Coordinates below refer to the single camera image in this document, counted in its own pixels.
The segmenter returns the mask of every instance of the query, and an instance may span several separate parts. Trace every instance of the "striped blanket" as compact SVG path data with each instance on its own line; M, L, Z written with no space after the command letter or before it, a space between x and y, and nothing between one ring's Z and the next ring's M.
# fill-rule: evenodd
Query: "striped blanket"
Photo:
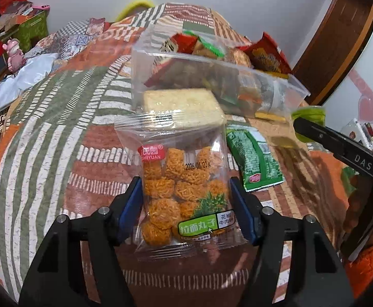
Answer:
M55 217L61 213L70 218L90 215L124 192L137 174L136 163L121 146L113 122L132 113L131 47L150 24L248 41L213 10L161 4L113 24L66 66L26 91L0 143L0 283L15 300ZM290 147L274 144L273 133L264 134L286 182L257 196L284 215L316 214L334 241L339 225L323 197L327 192L318 162L296 145L290 128L284 128ZM236 163L230 155L228 159L231 176L237 175ZM236 304L255 256L249 245L156 262L138 261L133 251L132 245L117 250L138 306L162 305L167 294L175 296L179 306L197 301ZM89 295L97 300L84 243L82 252ZM282 258L277 300L284 297L287 285L290 243L283 248Z

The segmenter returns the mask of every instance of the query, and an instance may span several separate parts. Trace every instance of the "orange jacket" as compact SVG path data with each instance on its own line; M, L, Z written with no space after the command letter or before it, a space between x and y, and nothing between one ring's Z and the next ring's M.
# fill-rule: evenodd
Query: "orange jacket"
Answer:
M373 246L364 249L354 262L346 262L345 270L357 298L373 279Z

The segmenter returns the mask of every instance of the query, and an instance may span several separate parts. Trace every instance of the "brown wooden furniture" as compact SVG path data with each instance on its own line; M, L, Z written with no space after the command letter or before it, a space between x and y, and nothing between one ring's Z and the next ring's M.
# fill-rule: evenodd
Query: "brown wooden furniture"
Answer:
M368 0L333 0L309 46L293 69L311 92L306 101L322 104L348 74L373 31Z

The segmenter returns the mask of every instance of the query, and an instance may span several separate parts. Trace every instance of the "black tongs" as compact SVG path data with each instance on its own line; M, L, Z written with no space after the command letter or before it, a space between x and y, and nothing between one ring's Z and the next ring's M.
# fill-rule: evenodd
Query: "black tongs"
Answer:
M301 117L295 119L293 127L297 133L320 143L332 152L335 158L367 177L362 179L364 185L358 186L369 193L367 203L359 217L358 225L343 237L340 246L342 256L354 261L373 231L373 151L333 129L319 126Z

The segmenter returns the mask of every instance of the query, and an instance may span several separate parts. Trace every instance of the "screw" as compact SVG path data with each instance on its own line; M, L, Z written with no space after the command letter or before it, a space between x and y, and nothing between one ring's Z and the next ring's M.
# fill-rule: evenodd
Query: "screw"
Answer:
M108 214L109 213L109 207L101 207L100 209L98 209L98 213L102 214L102 215Z
M270 215L274 212L274 210L273 210L271 207L264 207L264 208L262 209L262 212L263 212L265 215L270 216Z
M64 223L66 220L67 220L67 216L64 215L64 214L61 214L61 215L57 216L57 218L56 218L56 221L58 221L59 223Z
M309 222L309 223L315 223L317 221L316 217L314 217L312 214L308 214L306 215L306 220Z

